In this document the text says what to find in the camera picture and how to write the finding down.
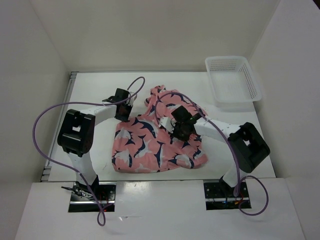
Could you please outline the pink shark print shorts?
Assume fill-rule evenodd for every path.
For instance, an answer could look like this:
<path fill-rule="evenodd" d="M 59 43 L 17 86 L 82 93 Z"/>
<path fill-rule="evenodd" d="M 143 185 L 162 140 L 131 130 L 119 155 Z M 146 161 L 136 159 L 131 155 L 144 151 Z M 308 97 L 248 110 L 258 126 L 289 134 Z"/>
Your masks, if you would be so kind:
<path fill-rule="evenodd" d="M 176 168 L 198 169 L 208 162 L 200 135 L 192 134 L 187 142 L 171 137 L 157 122 L 171 117 L 183 106 L 195 115 L 200 106 L 193 106 L 177 90 L 155 86 L 145 99 L 143 114 L 120 122 L 115 129 L 111 163 L 115 171 L 129 174 L 157 173 Z"/>

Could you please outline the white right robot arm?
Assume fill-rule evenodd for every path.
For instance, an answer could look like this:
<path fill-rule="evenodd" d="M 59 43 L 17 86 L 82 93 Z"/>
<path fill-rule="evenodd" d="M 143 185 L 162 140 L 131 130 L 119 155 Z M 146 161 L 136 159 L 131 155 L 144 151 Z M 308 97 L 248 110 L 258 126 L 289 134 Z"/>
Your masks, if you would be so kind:
<path fill-rule="evenodd" d="M 213 120 L 200 110 L 192 115 L 180 106 L 171 113 L 173 123 L 170 133 L 177 139 L 187 142 L 191 135 L 205 136 L 226 143 L 231 151 L 234 166 L 222 177 L 219 191 L 230 197 L 237 186 L 269 156 L 271 150 L 256 127 L 245 122 L 242 125 Z"/>

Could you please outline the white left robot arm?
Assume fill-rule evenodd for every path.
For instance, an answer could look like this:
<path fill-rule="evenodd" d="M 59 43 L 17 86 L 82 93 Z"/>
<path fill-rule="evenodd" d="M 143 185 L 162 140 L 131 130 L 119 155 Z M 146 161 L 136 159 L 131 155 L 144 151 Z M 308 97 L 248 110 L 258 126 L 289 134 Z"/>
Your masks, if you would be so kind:
<path fill-rule="evenodd" d="M 69 109 L 65 114 L 57 143 L 76 169 L 77 188 L 89 200 L 100 194 L 99 177 L 90 156 L 95 126 L 113 118 L 127 122 L 136 98 L 135 93 L 117 88 L 115 95 L 104 99 L 100 105 L 85 110 Z"/>

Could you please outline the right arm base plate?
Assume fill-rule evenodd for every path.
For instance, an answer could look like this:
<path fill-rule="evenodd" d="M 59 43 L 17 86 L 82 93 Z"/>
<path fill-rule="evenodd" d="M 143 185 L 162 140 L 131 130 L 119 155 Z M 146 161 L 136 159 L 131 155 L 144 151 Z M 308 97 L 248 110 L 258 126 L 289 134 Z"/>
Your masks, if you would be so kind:
<path fill-rule="evenodd" d="M 203 182 L 205 206 L 207 211 L 213 210 L 233 210 L 239 205 L 243 209 L 251 209 L 250 196 L 247 184 L 242 182 L 238 197 L 233 195 L 233 190 L 223 191 L 218 180 Z"/>

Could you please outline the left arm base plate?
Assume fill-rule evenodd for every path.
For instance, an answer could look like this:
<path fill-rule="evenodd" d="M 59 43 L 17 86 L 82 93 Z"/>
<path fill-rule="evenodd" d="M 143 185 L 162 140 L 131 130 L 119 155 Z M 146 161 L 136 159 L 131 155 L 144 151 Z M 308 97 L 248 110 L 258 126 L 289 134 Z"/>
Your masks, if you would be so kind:
<path fill-rule="evenodd" d="M 99 183 L 95 195 L 105 213 L 115 211 L 116 186 L 115 182 Z M 72 187 L 62 186 L 61 188 L 70 192 L 69 213 L 98 213 L 100 211 L 92 194 L 77 189 L 75 182 Z"/>

